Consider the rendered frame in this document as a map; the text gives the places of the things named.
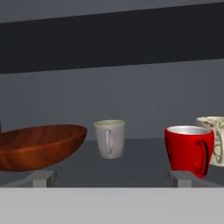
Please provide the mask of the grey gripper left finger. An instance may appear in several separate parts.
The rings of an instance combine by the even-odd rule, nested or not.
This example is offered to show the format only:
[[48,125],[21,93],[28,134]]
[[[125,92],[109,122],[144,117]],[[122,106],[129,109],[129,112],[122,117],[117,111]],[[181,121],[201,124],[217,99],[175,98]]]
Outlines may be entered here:
[[10,182],[3,187],[51,187],[57,178],[56,171],[34,171],[27,177]]

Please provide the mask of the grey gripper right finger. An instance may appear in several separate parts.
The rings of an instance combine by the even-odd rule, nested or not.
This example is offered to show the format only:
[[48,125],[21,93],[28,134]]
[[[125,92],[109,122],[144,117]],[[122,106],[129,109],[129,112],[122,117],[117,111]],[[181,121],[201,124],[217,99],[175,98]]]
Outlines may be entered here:
[[167,177],[173,187],[221,187],[213,182],[197,178],[190,171],[168,171]]

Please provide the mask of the dark cabinet shelf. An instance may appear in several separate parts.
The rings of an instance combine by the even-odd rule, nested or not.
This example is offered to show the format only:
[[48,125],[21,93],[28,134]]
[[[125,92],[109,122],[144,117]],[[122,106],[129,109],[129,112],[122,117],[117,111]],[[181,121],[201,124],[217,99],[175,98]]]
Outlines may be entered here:
[[224,59],[224,2],[0,24],[0,74]]

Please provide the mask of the red mug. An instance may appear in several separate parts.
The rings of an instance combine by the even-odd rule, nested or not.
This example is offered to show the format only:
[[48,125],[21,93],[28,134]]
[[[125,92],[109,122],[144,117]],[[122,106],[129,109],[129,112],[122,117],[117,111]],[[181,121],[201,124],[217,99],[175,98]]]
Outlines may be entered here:
[[204,178],[214,150],[214,132],[211,129],[178,125],[164,130],[164,143],[171,168],[189,171]]

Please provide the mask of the brown wooden bowl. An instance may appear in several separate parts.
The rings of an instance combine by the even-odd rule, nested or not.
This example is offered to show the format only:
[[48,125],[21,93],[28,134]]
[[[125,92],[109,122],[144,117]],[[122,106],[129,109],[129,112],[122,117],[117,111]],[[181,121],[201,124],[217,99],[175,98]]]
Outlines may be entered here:
[[70,157],[88,130],[80,125],[56,124],[16,129],[0,134],[0,171],[41,170]]

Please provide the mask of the cream patterned mug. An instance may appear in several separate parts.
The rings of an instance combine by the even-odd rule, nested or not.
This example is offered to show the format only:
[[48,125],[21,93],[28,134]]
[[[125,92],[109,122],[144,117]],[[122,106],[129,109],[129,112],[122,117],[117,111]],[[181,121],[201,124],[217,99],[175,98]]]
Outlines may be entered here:
[[224,167],[224,116],[202,116],[196,125],[213,130],[214,147],[210,164]]

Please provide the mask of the plain white mug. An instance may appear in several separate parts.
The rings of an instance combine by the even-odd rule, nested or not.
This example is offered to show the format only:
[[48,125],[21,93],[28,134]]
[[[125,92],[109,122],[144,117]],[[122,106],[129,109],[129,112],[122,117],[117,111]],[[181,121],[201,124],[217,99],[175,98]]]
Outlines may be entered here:
[[123,155],[124,120],[103,120],[94,123],[99,152],[103,158],[116,159]]

